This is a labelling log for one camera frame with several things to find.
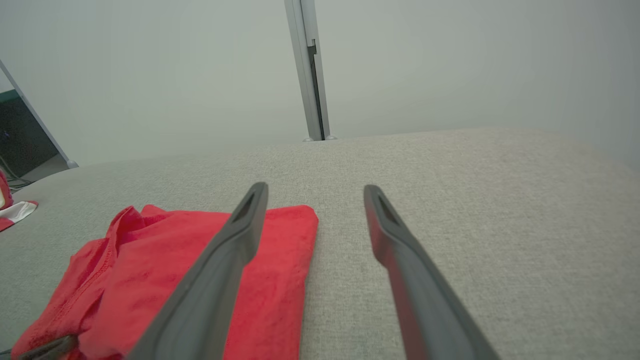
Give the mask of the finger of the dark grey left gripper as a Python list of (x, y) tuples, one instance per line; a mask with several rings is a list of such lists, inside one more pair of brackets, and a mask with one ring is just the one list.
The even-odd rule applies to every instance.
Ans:
[(30, 346), (27, 350), (14, 351), (16, 360), (68, 360), (78, 347), (77, 335), (65, 335)]

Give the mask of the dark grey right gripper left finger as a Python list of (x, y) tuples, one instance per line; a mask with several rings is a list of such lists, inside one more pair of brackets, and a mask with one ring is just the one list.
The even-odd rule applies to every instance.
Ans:
[(265, 223), (269, 187), (250, 186), (154, 317), (129, 360), (221, 360), (242, 282)]

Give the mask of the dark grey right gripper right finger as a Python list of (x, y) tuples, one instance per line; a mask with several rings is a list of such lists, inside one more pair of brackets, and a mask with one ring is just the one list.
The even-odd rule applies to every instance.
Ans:
[(375, 259), (386, 269), (408, 360), (497, 360), (498, 353), (382, 189), (363, 189)]

